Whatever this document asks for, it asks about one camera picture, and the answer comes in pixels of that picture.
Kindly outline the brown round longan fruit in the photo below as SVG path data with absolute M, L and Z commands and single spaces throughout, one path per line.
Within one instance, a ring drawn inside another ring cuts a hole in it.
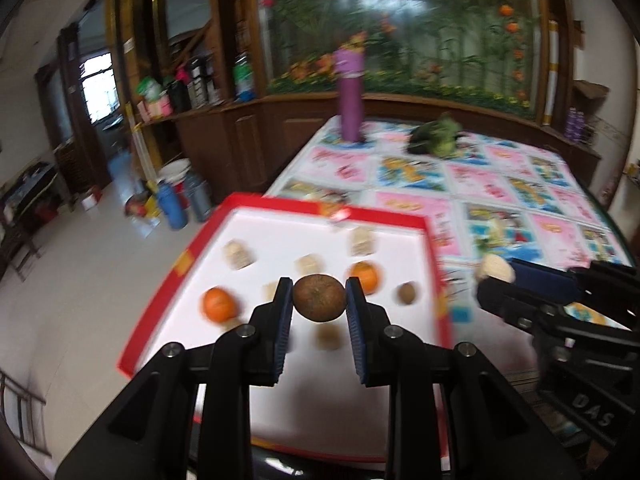
M 414 304 L 418 298 L 418 289 L 415 282 L 405 282 L 398 286 L 397 298 L 401 304 L 408 306 Z

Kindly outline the brown round kiwi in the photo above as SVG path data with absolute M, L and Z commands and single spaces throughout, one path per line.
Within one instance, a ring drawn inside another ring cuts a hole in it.
M 309 274 L 293 286 L 293 304 L 297 312 L 309 321 L 331 322 L 346 308 L 344 286 L 326 274 Z

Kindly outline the small beige cube chunk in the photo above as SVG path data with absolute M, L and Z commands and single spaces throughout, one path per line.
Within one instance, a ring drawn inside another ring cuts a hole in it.
M 300 276 L 319 274 L 324 270 L 322 258 L 317 254 L 307 254 L 295 261 L 296 270 Z

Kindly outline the large beige sugarcane chunk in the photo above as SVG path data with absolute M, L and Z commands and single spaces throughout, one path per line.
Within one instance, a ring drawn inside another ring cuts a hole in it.
M 276 294 L 277 287 L 277 282 L 269 282 L 262 286 L 262 294 L 264 295 L 265 302 L 270 302 L 273 300 L 274 295 Z

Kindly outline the orange tangerine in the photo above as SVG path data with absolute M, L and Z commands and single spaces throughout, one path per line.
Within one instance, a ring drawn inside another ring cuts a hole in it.
M 371 261 L 359 261 L 348 270 L 350 278 L 358 278 L 362 291 L 366 295 L 375 294 L 382 282 L 382 273 L 378 266 Z
M 212 287 L 204 292 L 201 310 L 210 322 L 216 324 L 230 322 L 239 313 L 239 307 L 233 296 L 221 287 Z

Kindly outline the red white tray box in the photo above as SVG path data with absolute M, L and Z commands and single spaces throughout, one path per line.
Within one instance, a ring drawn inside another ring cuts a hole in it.
M 157 289 L 119 360 L 130 382 L 108 430 L 134 459 L 170 477 L 249 479 L 253 434 L 273 426 L 301 450 L 334 425 L 332 456 L 385 445 L 392 479 L 442 470 L 442 430 L 427 352 L 450 343 L 442 274 L 421 217 L 348 207 L 350 228 L 378 234 L 382 282 L 346 268 L 348 235 L 321 205 L 235 193 L 207 220 Z M 337 356 L 312 348 L 288 274 L 299 249 L 329 260 L 321 283 L 348 331 Z

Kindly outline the round pale sugarcane piece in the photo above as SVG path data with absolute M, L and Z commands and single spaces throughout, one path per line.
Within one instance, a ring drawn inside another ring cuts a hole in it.
M 479 283 L 488 278 L 495 278 L 496 280 L 506 283 L 513 283 L 515 281 L 513 266 L 511 266 L 506 259 L 494 254 L 484 255 L 483 259 L 480 260 L 480 263 L 475 268 L 474 276 Z

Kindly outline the grey thermos on floor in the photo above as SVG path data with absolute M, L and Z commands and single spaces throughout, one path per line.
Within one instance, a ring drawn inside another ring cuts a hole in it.
M 213 210 L 207 183 L 194 172 L 188 172 L 184 179 L 184 190 L 196 220 L 206 222 Z

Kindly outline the blue thermos on floor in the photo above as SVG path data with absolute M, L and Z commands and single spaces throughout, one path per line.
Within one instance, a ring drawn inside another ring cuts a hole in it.
M 165 181 L 157 183 L 156 201 L 172 230 L 181 230 L 188 224 L 188 216 L 174 188 Z

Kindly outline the fruit pattern tablecloth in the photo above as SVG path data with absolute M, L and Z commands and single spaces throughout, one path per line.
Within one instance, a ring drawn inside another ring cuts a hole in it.
M 555 269 L 593 260 L 632 263 L 623 237 L 557 154 L 462 131 L 447 158 L 408 151 L 411 126 L 373 119 L 363 141 L 346 143 L 340 121 L 314 127 L 269 194 L 413 214 L 430 222 L 447 285 L 454 338 L 494 362 L 550 428 L 576 428 L 536 393 L 529 338 L 480 310 L 473 271 L 487 254 Z

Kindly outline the green bok choy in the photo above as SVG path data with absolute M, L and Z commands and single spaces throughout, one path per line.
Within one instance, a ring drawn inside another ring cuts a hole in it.
M 407 152 L 448 158 L 457 149 L 456 140 L 461 130 L 461 125 L 444 113 L 438 119 L 417 126 L 410 132 Z

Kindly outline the purple bottles pair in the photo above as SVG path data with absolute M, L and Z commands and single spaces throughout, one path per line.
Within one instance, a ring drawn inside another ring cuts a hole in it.
M 584 125 L 584 113 L 575 107 L 571 107 L 566 116 L 564 136 L 572 142 L 582 142 L 582 130 L 584 130 Z

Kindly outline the purple thermos bottle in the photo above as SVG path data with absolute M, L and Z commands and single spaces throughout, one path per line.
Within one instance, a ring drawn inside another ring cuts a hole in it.
M 334 61 L 341 136 L 345 142 L 359 143 L 363 123 L 364 54 L 360 50 L 340 47 L 334 52 Z

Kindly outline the floral glass panel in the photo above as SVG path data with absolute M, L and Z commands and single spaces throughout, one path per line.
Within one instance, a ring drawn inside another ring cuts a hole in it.
M 337 50 L 364 57 L 370 93 L 532 118 L 538 0 L 258 0 L 270 93 L 332 91 Z

